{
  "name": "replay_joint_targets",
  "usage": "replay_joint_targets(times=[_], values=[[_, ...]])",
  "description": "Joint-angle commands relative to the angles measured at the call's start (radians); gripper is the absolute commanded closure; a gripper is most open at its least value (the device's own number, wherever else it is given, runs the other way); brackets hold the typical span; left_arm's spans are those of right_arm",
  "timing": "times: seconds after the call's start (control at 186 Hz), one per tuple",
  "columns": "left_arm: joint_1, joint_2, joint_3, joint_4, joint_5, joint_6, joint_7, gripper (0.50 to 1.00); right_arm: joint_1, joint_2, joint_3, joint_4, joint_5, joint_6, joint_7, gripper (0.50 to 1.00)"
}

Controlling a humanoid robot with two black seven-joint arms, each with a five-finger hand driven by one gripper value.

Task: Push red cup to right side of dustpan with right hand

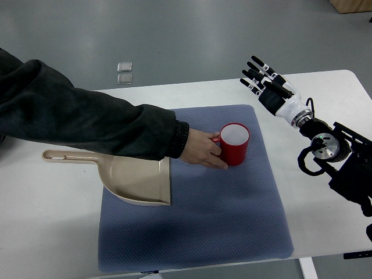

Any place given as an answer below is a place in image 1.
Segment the dark grey sleeved forearm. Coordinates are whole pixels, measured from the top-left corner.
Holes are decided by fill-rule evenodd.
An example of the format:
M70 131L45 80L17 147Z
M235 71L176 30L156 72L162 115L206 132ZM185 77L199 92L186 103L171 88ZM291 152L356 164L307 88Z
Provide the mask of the dark grey sleeved forearm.
M114 156L179 158L189 125L171 110L76 88L40 60L1 51L1 134Z

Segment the person's bare hand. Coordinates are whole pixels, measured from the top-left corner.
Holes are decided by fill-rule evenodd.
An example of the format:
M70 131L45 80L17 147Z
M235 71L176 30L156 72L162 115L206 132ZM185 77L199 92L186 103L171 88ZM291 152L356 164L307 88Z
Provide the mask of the person's bare hand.
M213 169L227 169L227 163L219 158L221 148L213 142L213 139L219 136L219 132L206 133L190 128L179 159L188 164L197 164Z

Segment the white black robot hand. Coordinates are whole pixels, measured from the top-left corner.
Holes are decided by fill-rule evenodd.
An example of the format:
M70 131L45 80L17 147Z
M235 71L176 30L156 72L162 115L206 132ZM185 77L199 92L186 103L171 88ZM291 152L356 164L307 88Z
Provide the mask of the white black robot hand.
M273 116L285 119L293 128L301 128L314 117L313 109L301 101L298 90L284 76L256 56L247 65L240 82Z

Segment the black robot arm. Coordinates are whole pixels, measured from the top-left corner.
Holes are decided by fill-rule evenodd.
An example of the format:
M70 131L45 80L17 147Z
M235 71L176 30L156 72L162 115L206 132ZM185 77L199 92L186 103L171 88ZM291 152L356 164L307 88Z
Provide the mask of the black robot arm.
M371 217L371 140L338 122L331 128L314 117L312 98L306 104L310 116L301 120L299 131L310 145L298 156L299 168L310 176L328 174L329 187Z

